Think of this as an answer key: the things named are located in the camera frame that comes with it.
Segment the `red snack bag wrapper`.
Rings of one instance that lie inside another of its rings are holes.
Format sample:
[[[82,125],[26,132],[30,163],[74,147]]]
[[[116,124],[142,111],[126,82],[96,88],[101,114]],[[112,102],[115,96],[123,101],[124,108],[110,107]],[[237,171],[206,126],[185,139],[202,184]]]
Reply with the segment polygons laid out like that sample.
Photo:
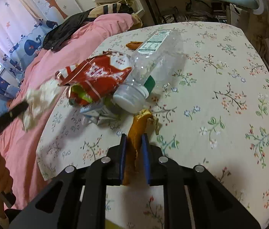
[[[132,71],[130,56],[107,51],[55,74],[59,86],[67,86],[67,98],[74,106],[88,106],[115,91]]]

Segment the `white tissue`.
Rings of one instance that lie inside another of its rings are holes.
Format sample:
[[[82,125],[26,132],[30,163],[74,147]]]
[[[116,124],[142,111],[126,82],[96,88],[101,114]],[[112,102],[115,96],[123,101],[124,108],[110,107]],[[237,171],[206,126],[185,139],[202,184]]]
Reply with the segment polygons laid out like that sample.
[[[28,103],[28,108],[21,116],[24,131],[28,132],[37,125],[61,91],[62,87],[56,79],[46,81],[36,90],[27,91],[25,101]]]

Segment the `small orange peel piece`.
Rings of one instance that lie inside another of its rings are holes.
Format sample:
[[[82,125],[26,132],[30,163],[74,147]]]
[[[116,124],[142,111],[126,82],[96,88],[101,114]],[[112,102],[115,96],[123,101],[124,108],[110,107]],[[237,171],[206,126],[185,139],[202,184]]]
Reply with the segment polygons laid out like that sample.
[[[142,45],[143,42],[140,41],[131,41],[126,44],[126,47],[132,51],[135,51],[137,48],[139,48]]]

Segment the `white desk with drawers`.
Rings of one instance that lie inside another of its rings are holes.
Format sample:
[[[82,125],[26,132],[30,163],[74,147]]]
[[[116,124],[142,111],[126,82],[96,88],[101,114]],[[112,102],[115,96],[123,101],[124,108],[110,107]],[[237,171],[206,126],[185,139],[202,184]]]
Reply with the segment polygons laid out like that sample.
[[[229,6],[201,0],[137,0],[145,12],[146,25],[173,22],[227,22]]]

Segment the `clear plastic water bottle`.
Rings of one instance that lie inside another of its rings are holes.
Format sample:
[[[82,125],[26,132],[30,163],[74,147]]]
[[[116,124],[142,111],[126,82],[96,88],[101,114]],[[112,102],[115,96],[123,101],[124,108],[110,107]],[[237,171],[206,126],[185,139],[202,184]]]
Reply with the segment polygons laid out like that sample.
[[[171,86],[172,75],[184,67],[183,42],[177,30],[157,30],[132,54],[132,71],[113,94],[114,102],[128,113],[143,109],[151,93]]]

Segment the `black jacket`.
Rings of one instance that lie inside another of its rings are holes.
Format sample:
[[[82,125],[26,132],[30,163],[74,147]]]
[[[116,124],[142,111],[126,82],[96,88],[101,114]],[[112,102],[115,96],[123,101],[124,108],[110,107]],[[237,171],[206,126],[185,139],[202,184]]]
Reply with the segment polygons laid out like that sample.
[[[43,40],[43,48],[53,52],[59,51],[63,47],[63,43],[70,39],[84,22],[88,21],[88,17],[92,9],[81,12],[69,17],[64,23],[60,24],[50,32],[48,32]]]

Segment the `whale print blue curtain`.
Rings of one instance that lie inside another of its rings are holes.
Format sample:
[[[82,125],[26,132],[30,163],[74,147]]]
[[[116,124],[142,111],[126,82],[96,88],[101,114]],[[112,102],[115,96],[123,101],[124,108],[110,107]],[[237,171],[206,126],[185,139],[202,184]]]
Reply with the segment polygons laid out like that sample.
[[[20,92],[26,68],[37,57],[46,34],[58,25],[30,6],[29,0],[0,0],[0,115]]]

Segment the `beige striped bag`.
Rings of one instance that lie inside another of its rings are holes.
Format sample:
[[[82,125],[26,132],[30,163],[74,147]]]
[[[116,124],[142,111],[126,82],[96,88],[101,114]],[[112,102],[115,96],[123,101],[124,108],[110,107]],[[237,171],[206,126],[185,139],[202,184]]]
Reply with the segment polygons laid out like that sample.
[[[89,19],[96,19],[107,14],[134,14],[132,5],[135,0],[93,0],[96,7],[88,15]]]

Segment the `crushed white milk carton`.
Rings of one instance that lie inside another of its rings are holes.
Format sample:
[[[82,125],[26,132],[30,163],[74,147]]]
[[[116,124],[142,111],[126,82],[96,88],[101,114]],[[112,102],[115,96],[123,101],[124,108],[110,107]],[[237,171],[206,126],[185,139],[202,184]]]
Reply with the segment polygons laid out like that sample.
[[[85,123],[101,125],[103,123],[118,120],[122,109],[112,102],[111,98],[101,100],[80,108],[80,114],[84,116]]]

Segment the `orange fruit peel strip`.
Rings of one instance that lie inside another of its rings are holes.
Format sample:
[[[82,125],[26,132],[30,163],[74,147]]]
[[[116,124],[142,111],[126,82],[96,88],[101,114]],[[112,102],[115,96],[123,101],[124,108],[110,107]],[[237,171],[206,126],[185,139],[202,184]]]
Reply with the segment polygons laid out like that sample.
[[[147,129],[159,134],[159,119],[149,109],[142,109],[134,116],[128,131],[126,142],[126,162],[122,185],[129,185],[138,172],[139,152],[142,146],[142,136]]]

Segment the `floral white bed cloth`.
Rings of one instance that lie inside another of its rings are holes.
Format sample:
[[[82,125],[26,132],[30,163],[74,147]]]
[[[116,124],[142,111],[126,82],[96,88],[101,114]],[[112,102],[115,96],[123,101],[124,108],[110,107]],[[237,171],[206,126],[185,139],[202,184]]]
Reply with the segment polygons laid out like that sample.
[[[156,30],[180,32],[185,63],[172,84],[150,95],[147,107],[159,119],[149,136],[180,165],[205,166],[255,217],[269,225],[269,73],[242,30],[228,24],[184,22],[130,31],[107,38],[92,54],[120,51]],[[84,125],[65,92],[40,138],[36,155],[44,180],[66,166],[89,166],[127,134],[133,116]],[[162,187],[148,187],[144,174],[133,185],[107,187],[106,228],[164,228]]]

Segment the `pink duvet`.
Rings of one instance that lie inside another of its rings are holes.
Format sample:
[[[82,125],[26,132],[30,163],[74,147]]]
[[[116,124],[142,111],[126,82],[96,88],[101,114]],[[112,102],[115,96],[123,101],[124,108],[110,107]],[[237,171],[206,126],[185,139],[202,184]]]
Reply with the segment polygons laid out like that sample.
[[[89,58],[105,39],[128,31],[133,24],[134,19],[129,14],[101,15],[84,23],[59,51],[41,50],[26,69],[21,90],[10,106],[21,102],[28,90],[36,90],[53,79],[59,70]],[[0,135],[0,152],[13,178],[12,191],[17,198],[14,209],[26,207],[47,184],[37,164],[36,149],[53,109],[50,106],[28,132],[23,130],[22,121],[16,118]]]

